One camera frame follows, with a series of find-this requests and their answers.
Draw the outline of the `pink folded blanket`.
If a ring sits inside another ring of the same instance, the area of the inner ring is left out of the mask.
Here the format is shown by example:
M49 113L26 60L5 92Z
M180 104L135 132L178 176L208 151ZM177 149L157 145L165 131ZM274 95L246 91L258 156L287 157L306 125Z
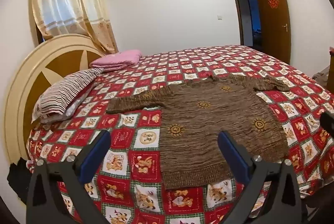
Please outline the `pink folded blanket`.
M127 50L115 54L105 55L90 63L90 68L101 68L104 72L123 70L136 66L142 57L140 50Z

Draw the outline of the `black cloth beside bed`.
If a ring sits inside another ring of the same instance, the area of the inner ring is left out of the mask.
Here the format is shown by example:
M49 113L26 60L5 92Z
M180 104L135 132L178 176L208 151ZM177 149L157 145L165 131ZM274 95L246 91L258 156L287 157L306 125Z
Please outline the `black cloth beside bed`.
M27 161L24 160L22 157L20 157L17 164L12 163L10 165L7 181L9 183L9 186L14 190L18 198L25 205L27 204L31 177L32 173L27 168Z

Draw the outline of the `dark door frame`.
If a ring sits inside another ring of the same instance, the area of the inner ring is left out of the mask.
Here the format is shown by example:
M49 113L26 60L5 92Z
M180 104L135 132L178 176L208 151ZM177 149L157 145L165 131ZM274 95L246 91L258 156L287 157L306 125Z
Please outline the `dark door frame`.
M255 50L262 50L262 30L258 0L235 0L240 43Z

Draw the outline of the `brown knitted sweater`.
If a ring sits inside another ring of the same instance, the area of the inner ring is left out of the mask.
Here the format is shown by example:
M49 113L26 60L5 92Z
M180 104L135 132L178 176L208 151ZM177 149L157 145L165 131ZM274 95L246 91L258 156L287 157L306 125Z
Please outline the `brown knitted sweater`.
M228 132L250 154L277 162L288 155L282 124L258 96L261 91L287 92L282 81L227 75L189 80L130 97L113 98L107 113L147 107L161 109L160 169L165 189L201 187L230 178L217 142Z

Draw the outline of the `brown wooden door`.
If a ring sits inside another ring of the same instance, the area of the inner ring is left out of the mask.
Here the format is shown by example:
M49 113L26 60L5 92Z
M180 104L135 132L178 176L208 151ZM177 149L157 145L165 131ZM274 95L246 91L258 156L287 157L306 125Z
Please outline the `brown wooden door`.
M263 52L287 64L291 57L290 17L287 0L279 0L277 9L268 0L258 0ZM282 27L288 24L288 33Z

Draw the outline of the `striped pillow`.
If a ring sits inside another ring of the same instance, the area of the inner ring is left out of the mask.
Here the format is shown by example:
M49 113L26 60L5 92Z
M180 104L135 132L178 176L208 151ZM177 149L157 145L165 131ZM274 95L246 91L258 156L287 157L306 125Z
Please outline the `striped pillow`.
M46 89L38 98L32 112L32 120L49 115L64 115L74 99L103 72L102 68L90 68L67 75Z

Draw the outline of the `wooden bedside furniture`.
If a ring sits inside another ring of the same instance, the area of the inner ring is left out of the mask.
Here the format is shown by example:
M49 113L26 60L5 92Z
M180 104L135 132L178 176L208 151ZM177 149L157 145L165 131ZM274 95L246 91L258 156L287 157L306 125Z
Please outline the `wooden bedside furniture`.
M334 48L329 48L329 54L331 56L331 61L329 65L329 72L327 78L327 89L333 94L334 93Z

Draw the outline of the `cream round headboard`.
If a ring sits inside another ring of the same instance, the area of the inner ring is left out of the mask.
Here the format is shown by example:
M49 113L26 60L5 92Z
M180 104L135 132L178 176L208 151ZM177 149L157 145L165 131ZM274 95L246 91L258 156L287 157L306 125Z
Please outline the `cream round headboard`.
M14 74L3 105L2 130L9 163L28 159L25 144L35 125L32 111L40 95L105 54L91 38L65 34L45 41L25 58Z

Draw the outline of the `red double-happiness door decal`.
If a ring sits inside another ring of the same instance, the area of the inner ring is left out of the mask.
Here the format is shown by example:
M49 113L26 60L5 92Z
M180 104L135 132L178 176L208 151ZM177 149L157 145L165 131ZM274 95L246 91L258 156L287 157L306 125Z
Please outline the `red double-happiness door decal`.
M280 1L279 0L268 0L268 4L271 8L277 9Z

